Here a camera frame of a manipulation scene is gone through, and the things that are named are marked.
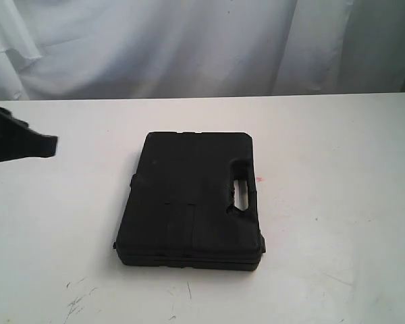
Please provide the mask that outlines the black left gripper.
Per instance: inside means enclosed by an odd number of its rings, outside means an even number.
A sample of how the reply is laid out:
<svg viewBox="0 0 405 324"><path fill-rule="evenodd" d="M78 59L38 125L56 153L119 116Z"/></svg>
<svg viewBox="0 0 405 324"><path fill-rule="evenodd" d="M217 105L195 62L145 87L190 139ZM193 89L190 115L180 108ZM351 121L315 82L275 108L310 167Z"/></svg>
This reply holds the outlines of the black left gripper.
<svg viewBox="0 0 405 324"><path fill-rule="evenodd" d="M21 138L28 130L26 121L16 119L12 113L0 107L0 163L24 157L49 158L57 151L58 137L30 134Z"/></svg>

